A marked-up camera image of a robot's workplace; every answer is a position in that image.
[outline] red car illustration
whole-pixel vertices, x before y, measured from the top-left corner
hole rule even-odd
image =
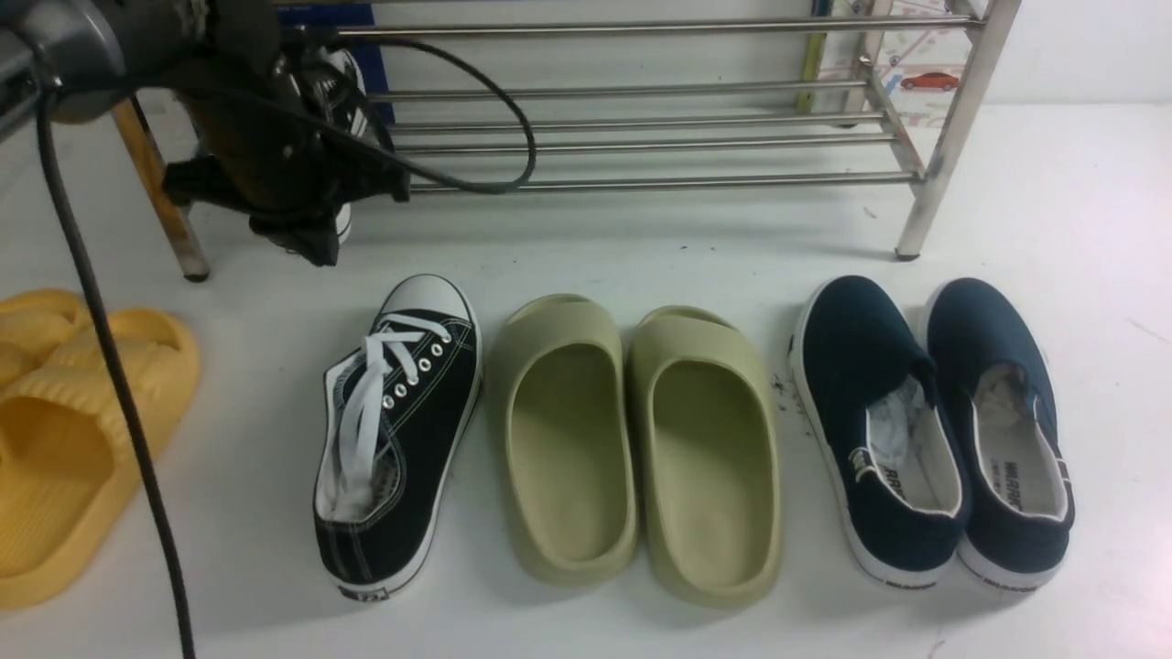
[[[960,87],[960,79],[946,73],[926,73],[915,77],[905,77],[900,84],[904,89],[942,89],[952,91]]]

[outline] power cord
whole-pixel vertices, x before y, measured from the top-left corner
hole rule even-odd
[[[537,167],[537,140],[533,136],[533,127],[530,123],[529,117],[525,116],[525,113],[504,89],[497,86],[496,82],[481,73],[472,64],[461,60],[447,50],[436,48],[435,46],[409,39],[396,39],[391,42],[387,42],[386,45],[397,48],[420,50],[445,60],[475,77],[482,84],[488,87],[498,98],[500,98],[500,101],[504,102],[517,117],[520,129],[525,134],[525,142],[529,148],[529,158],[522,175],[504,183],[477,183],[447,175],[394,154],[390,150],[390,135],[387,131],[387,128],[379,121],[379,115],[375,113],[373,103],[354,86],[353,82],[350,82],[349,79],[341,75],[341,73],[333,67],[328,67],[331,72],[329,75],[334,76],[340,84],[345,86],[347,93],[354,96],[357,101],[360,110],[367,114],[369,123],[375,127],[375,135],[379,140],[379,144],[370,144],[369,142],[350,135],[348,131],[342,130],[327,121],[311,116],[304,111],[292,110],[252,94],[210,86],[168,84],[156,79],[123,80],[120,81],[118,84],[70,84],[66,87],[57,87],[47,90],[38,103],[36,138],[38,148],[40,149],[41,155],[41,169],[45,172],[45,182],[49,189],[49,197],[53,201],[53,208],[57,213],[59,222],[61,223],[61,231],[69,246],[69,253],[73,257],[74,267],[77,270],[77,278],[81,283],[82,295],[86,299],[86,306],[89,308],[90,317],[94,321],[94,332],[97,334],[97,342],[102,352],[102,359],[105,361],[105,368],[114,383],[114,392],[118,399],[118,406],[122,408],[122,414],[127,421],[130,444],[135,451],[135,460],[138,462],[138,471],[142,474],[143,490],[146,494],[146,503],[150,507],[151,516],[155,521],[155,529],[158,531],[159,544],[163,548],[163,558],[166,562],[168,577],[171,582],[171,595],[175,599],[175,616],[179,626],[179,646],[183,651],[184,659],[196,659],[196,645],[195,634],[192,633],[191,627],[191,610],[188,604],[186,586],[183,580],[183,570],[179,565],[179,552],[176,549],[175,535],[171,532],[171,524],[168,521],[166,510],[163,505],[163,495],[158,488],[158,478],[155,475],[155,467],[150,456],[150,447],[146,444],[146,436],[143,432],[142,420],[138,416],[138,408],[135,405],[134,395],[130,390],[130,383],[127,380],[125,369],[123,368],[122,360],[118,356],[114,332],[111,332],[110,324],[105,317],[105,305],[102,301],[102,295],[98,291],[97,279],[94,276],[94,267],[89,260],[89,253],[86,250],[81,230],[77,227],[77,220],[74,217],[73,208],[69,205],[69,197],[66,192],[64,182],[61,178],[61,167],[57,162],[56,149],[53,144],[53,127],[50,121],[53,104],[59,98],[70,94],[81,94],[84,91],[96,91],[103,89],[120,89],[132,93],[137,89],[154,87],[171,89],[172,91],[184,94],[218,94],[226,98],[246,102],[255,108],[300,121],[316,130],[328,133],[338,140],[349,142],[357,148],[364,149],[368,152],[383,158],[386,162],[408,171],[409,174],[440,183],[441,185],[455,188],[457,190],[482,195],[502,195],[511,190],[516,190],[530,179],[534,168]]]
[[[158,490],[158,478],[155,476],[155,467],[151,464],[150,447],[146,446],[146,435],[143,433],[142,420],[138,417],[138,408],[130,393],[127,372],[118,358],[114,332],[110,331],[110,324],[105,319],[105,304],[102,301],[102,293],[97,290],[94,266],[89,261],[89,253],[86,251],[81,231],[77,229],[77,219],[69,205],[64,182],[61,181],[61,167],[57,163],[56,148],[53,145],[53,124],[49,120],[52,103],[53,96],[45,96],[36,110],[36,144],[41,151],[45,183],[49,186],[49,197],[53,199],[54,210],[57,211],[61,232],[66,236],[74,267],[77,270],[77,279],[81,280],[81,292],[86,298],[86,306],[89,307],[89,315],[94,320],[94,332],[97,334],[97,345],[102,349],[102,359],[105,360],[105,369],[110,373],[114,393],[118,398],[118,406],[122,407],[122,415],[127,420],[130,446],[135,449],[138,473],[143,477],[143,490],[146,492],[146,504],[150,507],[151,517],[155,518],[158,543],[163,545],[166,573],[171,580],[175,616],[179,623],[179,646],[183,648],[184,659],[196,659],[196,643],[191,632],[191,610],[188,606],[188,591],[183,583],[183,570],[179,566],[179,551],[175,546],[171,523],[163,508],[163,495]]]

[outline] blue canvas shoe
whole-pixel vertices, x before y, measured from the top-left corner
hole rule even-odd
[[[1062,564],[1075,522],[1042,352],[1009,300],[977,279],[940,288],[920,334],[972,483],[960,558],[992,586],[1037,590]]]
[[[790,366],[859,565],[894,587],[935,585],[968,500],[935,365],[899,308],[870,279],[830,281],[798,321]]]

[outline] white floor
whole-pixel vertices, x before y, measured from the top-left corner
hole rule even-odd
[[[1172,655],[1167,106],[984,109],[912,264],[890,258],[902,190],[427,199],[361,205],[334,270],[200,210],[214,265],[203,285],[179,277],[116,135],[59,133],[108,301],[173,310],[204,351],[202,389],[159,463],[200,657]],[[75,287],[34,156],[5,162],[0,295]],[[321,373],[357,345],[386,291],[417,272],[459,281],[490,341],[507,313],[553,292],[588,295],[627,326],[666,304],[738,325],[785,389],[774,593],[735,614],[695,609],[655,583],[645,557],[592,591],[538,584],[507,544],[477,419],[423,572],[391,602],[342,599],[311,519]],[[845,273],[880,281],[909,317],[942,281],[981,277],[1033,321],[1078,505],[1065,566],[1041,592],[999,597],[959,565],[931,592],[893,592],[852,563],[783,361],[798,305]],[[172,614],[139,497],[70,590],[0,613],[0,654],[177,657]]]

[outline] black canvas sneaker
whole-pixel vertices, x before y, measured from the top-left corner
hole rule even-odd
[[[391,291],[362,346],[326,372],[314,522],[346,597],[387,599],[420,571],[479,385],[476,315],[434,274]]]

